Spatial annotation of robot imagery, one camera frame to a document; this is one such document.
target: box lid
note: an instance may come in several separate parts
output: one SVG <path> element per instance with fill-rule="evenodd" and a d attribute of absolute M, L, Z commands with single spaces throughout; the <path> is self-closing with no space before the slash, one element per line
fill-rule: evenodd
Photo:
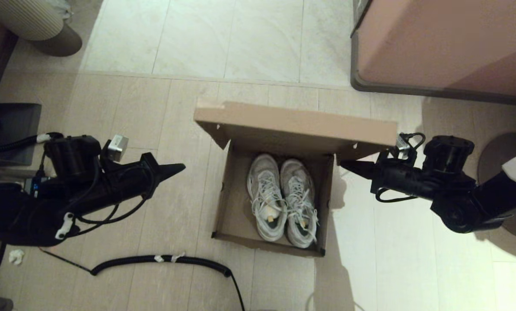
<path fill-rule="evenodd" d="M 194 120 L 220 148 L 229 140 L 238 146 L 293 154 L 336 154 L 353 160 L 394 145 L 396 122 L 218 102 L 199 98 Z"/>

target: white sneaker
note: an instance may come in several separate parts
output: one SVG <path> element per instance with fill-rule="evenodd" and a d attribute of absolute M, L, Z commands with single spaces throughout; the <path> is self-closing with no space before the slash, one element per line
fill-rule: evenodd
<path fill-rule="evenodd" d="M 289 241 L 299 248 L 315 242 L 318 212 L 314 208 L 314 183 L 302 162 L 290 159 L 281 166 L 281 188 L 287 200 Z"/>
<path fill-rule="evenodd" d="M 250 166 L 246 182 L 252 214 L 260 236 L 269 242 L 283 236 L 287 221 L 287 203 L 281 196 L 279 187 L 279 168 L 269 154 L 261 154 Z"/>

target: cardboard box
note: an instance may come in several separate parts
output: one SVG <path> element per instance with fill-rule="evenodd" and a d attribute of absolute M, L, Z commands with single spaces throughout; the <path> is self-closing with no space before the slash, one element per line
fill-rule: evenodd
<path fill-rule="evenodd" d="M 394 122 L 204 98 L 194 120 L 220 148 L 230 142 L 212 238 L 304 257 L 325 256 L 335 156 L 337 161 L 366 157 L 393 146 L 398 134 Z M 252 160 L 264 152 L 279 165 L 297 158 L 312 175 L 319 227 L 317 243 L 309 248 L 294 247 L 285 236 L 267 242 L 258 235 L 246 179 Z"/>

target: wooden floor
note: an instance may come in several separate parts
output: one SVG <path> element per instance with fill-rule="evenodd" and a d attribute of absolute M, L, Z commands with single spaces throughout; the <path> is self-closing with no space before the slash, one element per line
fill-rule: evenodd
<path fill-rule="evenodd" d="M 367 181 L 340 168 L 333 179 L 325 258 L 211 239 L 225 152 L 193 122 L 197 96 L 394 120 L 404 132 L 461 136 L 477 145 L 466 165 L 472 176 L 489 140 L 516 131 L 516 107 L 481 102 L 279 83 L 7 72 L 0 102 L 41 104 L 39 132 L 90 134 L 102 143 L 121 133 L 130 138 L 124 162 L 152 152 L 159 163 L 187 165 L 132 217 L 52 252 L 88 267 L 136 254 L 185 252 L 217 260 L 233 270 L 251 310 L 516 311 L 516 238 L 501 229 L 454 234 L 428 201 L 378 203 Z M 35 159 L 40 154 L 37 148 Z M 0 269 L 0 296 L 11 298 L 18 311 L 239 307 L 232 281 L 206 268 L 138 264 L 93 277 L 37 248 L 21 249 L 21 266 L 4 262 Z"/>

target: shoelace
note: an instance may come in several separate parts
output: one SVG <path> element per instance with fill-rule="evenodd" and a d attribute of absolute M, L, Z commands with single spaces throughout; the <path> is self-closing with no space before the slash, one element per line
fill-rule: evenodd
<path fill-rule="evenodd" d="M 309 226 L 308 228 L 302 226 L 302 222 L 305 219 L 309 220 L 309 222 L 315 222 L 319 226 L 318 211 L 312 206 L 308 197 L 310 189 L 304 190 L 304 182 L 299 177 L 294 176 L 289 180 L 289 190 L 291 194 L 287 197 L 289 205 L 288 216 L 296 217 L 297 223 L 301 228 L 312 234 Z"/>
<path fill-rule="evenodd" d="M 275 202 L 279 202 L 283 207 L 286 206 L 281 197 L 275 176 L 272 173 L 264 172 L 258 176 L 258 196 L 251 202 L 252 214 L 254 216 L 260 215 L 260 212 L 262 212 L 266 205 L 270 205 L 270 207 L 279 212 L 284 212 L 284 209 L 274 204 Z"/>

